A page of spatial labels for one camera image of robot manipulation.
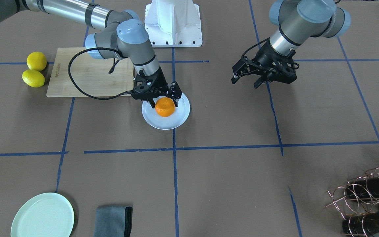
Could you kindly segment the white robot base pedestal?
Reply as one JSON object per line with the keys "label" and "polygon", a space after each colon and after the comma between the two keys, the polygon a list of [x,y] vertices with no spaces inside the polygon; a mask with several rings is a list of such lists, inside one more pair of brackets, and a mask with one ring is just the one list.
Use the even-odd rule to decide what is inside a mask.
{"label": "white robot base pedestal", "polygon": [[145,6],[144,24],[153,48],[203,44],[200,8],[192,0],[153,0]]}

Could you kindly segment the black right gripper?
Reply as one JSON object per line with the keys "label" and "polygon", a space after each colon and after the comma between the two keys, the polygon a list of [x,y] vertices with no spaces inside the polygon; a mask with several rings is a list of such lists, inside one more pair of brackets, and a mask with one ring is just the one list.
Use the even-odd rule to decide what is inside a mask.
{"label": "black right gripper", "polygon": [[166,96],[173,99],[174,106],[177,108],[182,91],[177,82],[168,83],[164,77],[162,69],[158,69],[152,75],[145,75],[140,70],[134,80],[134,87],[131,92],[134,99],[148,101],[151,108],[155,109],[155,98]]}

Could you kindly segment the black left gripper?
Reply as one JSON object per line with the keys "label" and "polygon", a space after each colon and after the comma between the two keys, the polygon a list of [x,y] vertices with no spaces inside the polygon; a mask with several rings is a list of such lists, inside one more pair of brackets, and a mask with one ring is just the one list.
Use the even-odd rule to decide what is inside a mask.
{"label": "black left gripper", "polygon": [[[262,45],[253,59],[248,59],[245,55],[248,51]],[[254,82],[254,88],[259,88],[264,83],[280,82],[285,84],[293,83],[296,79],[296,70],[299,64],[294,62],[293,56],[296,51],[289,48],[288,55],[281,55],[272,47],[269,41],[261,41],[248,48],[233,66],[232,84],[243,76],[255,74],[259,78]]]}

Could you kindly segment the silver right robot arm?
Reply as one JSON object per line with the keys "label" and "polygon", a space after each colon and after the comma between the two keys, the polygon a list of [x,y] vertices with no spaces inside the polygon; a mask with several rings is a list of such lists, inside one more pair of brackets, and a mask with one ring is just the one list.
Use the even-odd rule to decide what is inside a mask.
{"label": "silver right robot arm", "polygon": [[56,15],[99,33],[88,35],[86,49],[95,59],[130,59],[136,70],[133,89],[120,93],[133,99],[146,101],[155,108],[154,99],[165,96],[178,106],[182,91],[177,82],[168,83],[143,22],[131,11],[104,8],[82,0],[0,0],[0,23],[22,11]]}

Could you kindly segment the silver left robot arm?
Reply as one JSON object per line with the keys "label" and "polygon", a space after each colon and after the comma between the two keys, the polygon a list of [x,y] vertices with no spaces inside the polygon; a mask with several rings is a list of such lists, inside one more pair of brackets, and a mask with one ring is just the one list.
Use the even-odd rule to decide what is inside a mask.
{"label": "silver left robot arm", "polygon": [[254,87],[266,82],[291,84],[299,64],[296,50],[309,38],[334,38],[349,29],[351,15],[333,0],[277,0],[269,10],[269,20],[278,30],[254,45],[258,51],[249,59],[245,53],[233,66],[232,84],[241,77],[258,75]]}

